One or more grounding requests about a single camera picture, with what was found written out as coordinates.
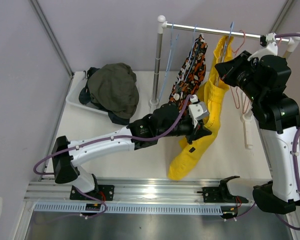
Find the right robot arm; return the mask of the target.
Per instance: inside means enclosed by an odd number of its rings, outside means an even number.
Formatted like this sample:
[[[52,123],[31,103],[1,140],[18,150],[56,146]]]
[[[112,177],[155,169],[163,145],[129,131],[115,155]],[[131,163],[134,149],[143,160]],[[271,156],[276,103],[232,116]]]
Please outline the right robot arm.
[[[252,57],[243,51],[214,68],[225,84],[240,88],[250,99],[258,123],[272,180],[254,186],[253,200],[267,213],[294,212],[300,206],[300,109],[284,93],[292,73],[286,59],[271,54]]]

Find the yellow shorts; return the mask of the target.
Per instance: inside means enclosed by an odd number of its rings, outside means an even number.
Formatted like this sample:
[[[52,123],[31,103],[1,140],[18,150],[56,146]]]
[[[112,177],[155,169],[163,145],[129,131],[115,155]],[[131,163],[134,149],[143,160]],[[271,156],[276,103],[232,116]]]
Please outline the yellow shorts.
[[[212,134],[195,140],[192,144],[188,144],[186,138],[179,141],[181,152],[171,161],[167,174],[167,177],[171,180],[179,181],[186,177],[196,167],[204,153],[218,136],[221,127],[223,99],[229,90],[229,86],[222,81],[216,84],[218,72],[215,69],[215,64],[221,54],[226,37],[223,36],[219,39],[213,51],[214,57],[207,82],[201,82],[199,89],[195,93],[207,106],[209,116],[205,117],[203,122],[204,126],[212,131]]]

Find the olive green shorts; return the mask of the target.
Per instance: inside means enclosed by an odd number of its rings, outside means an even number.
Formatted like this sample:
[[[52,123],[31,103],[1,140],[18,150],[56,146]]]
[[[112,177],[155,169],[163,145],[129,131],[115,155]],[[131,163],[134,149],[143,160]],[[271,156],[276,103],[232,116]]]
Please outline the olive green shorts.
[[[139,103],[136,86],[137,75],[123,63],[106,64],[87,81],[91,102],[114,113],[122,119],[130,119]]]

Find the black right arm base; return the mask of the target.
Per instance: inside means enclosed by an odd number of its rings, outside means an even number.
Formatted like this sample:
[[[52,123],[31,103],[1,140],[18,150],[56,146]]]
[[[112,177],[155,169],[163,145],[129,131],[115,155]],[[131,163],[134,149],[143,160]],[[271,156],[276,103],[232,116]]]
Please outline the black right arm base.
[[[229,191],[221,186],[206,186],[200,191],[196,192],[201,194],[205,203],[242,203],[247,204],[249,200],[242,196],[236,196],[229,193]]]

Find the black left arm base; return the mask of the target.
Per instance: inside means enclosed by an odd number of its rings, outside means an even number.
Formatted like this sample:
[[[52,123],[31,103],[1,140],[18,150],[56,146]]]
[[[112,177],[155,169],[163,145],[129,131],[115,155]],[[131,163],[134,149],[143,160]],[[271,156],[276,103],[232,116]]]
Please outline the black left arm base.
[[[81,201],[88,201],[94,199],[98,199],[101,201],[113,201],[115,193],[115,186],[109,184],[100,184],[98,186],[98,190],[93,190],[86,193],[87,196],[82,195],[79,193],[74,186],[71,188],[70,200],[81,200]]]

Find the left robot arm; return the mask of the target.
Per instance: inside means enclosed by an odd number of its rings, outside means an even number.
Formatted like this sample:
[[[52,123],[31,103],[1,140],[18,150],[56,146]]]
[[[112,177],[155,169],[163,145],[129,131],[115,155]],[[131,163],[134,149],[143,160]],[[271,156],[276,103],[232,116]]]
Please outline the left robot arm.
[[[70,184],[87,200],[93,200],[99,193],[97,178],[84,170],[82,164],[113,153],[148,148],[163,137],[184,136],[192,144],[212,134],[204,126],[204,118],[209,114],[202,101],[191,103],[184,111],[174,103],[166,103],[153,113],[103,136],[86,140],[68,140],[60,136],[52,150],[54,182]]]

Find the dark navy shorts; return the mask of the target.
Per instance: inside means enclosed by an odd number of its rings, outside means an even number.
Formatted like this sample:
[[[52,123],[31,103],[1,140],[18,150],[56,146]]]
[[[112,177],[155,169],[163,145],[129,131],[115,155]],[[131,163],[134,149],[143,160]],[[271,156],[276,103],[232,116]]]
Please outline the dark navy shorts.
[[[98,70],[99,70],[99,68],[90,67],[89,70],[84,71],[84,73],[85,73],[84,78],[87,79],[87,81],[86,81],[86,84],[85,84],[84,88],[79,93],[79,96],[78,96],[79,102],[82,105],[93,104],[98,110],[101,110],[103,112],[107,112],[107,115],[108,115],[109,119],[114,124],[122,125],[122,126],[128,125],[130,123],[130,119],[125,119],[125,118],[121,118],[119,116],[116,116],[112,111],[106,109],[100,103],[92,102],[90,90],[88,88],[88,80]]]

